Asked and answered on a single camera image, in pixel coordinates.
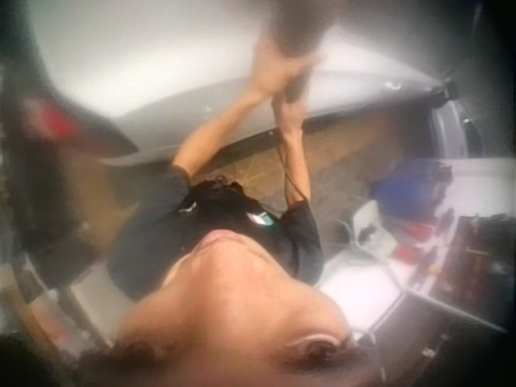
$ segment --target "red object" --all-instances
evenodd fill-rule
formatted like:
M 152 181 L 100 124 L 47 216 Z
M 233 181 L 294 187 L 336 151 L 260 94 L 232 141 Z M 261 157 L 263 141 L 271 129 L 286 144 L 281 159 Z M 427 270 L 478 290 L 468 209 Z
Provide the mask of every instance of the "red object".
M 77 137 L 79 126 L 62 109 L 39 100 L 25 101 L 27 121 L 37 135 L 55 141 L 66 141 Z
M 427 223 L 406 222 L 405 230 L 419 242 L 426 242 L 434 234 L 434 228 Z
M 418 250 L 401 244 L 394 249 L 392 256 L 406 264 L 417 264 L 422 258 Z

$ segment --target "black object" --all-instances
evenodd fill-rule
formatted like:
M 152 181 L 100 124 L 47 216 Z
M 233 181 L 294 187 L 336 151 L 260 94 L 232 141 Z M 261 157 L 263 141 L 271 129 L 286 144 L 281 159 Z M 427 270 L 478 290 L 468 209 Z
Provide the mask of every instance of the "black object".
M 297 58 L 314 51 L 332 24 L 334 0 L 279 0 L 273 30 L 281 52 Z M 296 101 L 305 89 L 310 73 L 290 82 L 285 90 L 287 102 Z

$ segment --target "lips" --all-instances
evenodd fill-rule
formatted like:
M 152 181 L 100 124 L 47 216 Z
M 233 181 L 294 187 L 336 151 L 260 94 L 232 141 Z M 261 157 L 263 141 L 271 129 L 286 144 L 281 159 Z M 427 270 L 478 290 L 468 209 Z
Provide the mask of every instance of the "lips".
M 219 239 L 231 239 L 235 242 L 242 242 L 242 238 L 240 238 L 240 235 L 233 231 L 229 230 L 215 230 L 210 233 L 208 233 L 204 238 L 201 239 L 201 241 L 198 243 L 198 248 L 203 248 L 209 243 L 213 243 L 215 240 Z

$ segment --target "hand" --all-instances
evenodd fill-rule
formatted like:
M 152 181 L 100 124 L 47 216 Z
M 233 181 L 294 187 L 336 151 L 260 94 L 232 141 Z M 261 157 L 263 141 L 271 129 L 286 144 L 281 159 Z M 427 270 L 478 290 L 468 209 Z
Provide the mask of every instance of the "hand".
M 300 139 L 306 117 L 306 94 L 297 101 L 288 103 L 285 94 L 280 93 L 274 96 L 272 105 L 281 139 L 286 142 Z
M 256 45 L 253 70 L 249 87 L 262 98 L 282 92 L 289 82 L 310 70 L 320 61 L 317 54 L 296 59 L 283 56 L 276 41 L 269 35 L 262 35 Z

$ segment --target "black t-shirt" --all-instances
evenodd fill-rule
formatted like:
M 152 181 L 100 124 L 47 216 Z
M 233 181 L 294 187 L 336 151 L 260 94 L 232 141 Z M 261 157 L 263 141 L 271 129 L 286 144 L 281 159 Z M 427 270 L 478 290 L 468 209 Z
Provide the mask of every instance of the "black t-shirt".
M 313 285 L 321 275 L 323 252 L 308 202 L 277 218 L 238 184 L 205 181 L 190 187 L 186 175 L 174 168 L 114 242 L 107 257 L 111 279 L 138 301 L 159 287 L 203 236 L 218 229 L 253 238 L 300 281 Z

